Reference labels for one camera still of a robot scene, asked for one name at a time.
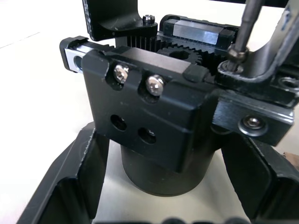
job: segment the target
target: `black gear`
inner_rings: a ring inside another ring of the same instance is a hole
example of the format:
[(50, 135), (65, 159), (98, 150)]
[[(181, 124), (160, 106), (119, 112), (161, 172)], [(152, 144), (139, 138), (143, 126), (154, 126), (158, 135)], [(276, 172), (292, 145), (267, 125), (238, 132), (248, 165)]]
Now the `black gear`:
[(170, 46), (159, 50), (157, 53), (190, 62), (192, 64), (202, 64), (201, 55), (196, 52), (195, 49), (190, 49), (188, 47), (184, 48), (183, 46)]

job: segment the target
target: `black base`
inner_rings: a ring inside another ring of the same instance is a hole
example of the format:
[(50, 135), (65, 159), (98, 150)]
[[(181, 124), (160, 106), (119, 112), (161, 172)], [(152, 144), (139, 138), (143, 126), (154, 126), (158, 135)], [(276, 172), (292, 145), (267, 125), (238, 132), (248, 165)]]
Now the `black base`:
[(194, 155), (184, 172), (175, 173), (121, 146), (123, 168), (130, 180), (142, 191), (156, 196), (177, 196), (195, 188), (203, 179), (213, 154)]

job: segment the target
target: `white table surface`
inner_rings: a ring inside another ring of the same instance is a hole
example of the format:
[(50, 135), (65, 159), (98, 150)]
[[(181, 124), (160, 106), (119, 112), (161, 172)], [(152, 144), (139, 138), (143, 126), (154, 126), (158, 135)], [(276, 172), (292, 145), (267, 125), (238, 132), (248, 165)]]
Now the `white table surface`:
[[(240, 25), (244, 5), (206, 0), (139, 0), (139, 13), (160, 21), (179, 14)], [(256, 50), (271, 37), (282, 9), (264, 7), (251, 36)], [(18, 220), (51, 163), (92, 121), (84, 79), (67, 71), (59, 43), (88, 36), (81, 0), (0, 0), (0, 223)], [(295, 126), (280, 152), (299, 154)], [(245, 217), (221, 154), (191, 192), (157, 197), (136, 189), (125, 175), (120, 147), (111, 143), (107, 174), (96, 219), (149, 221), (167, 217), (222, 222)]]

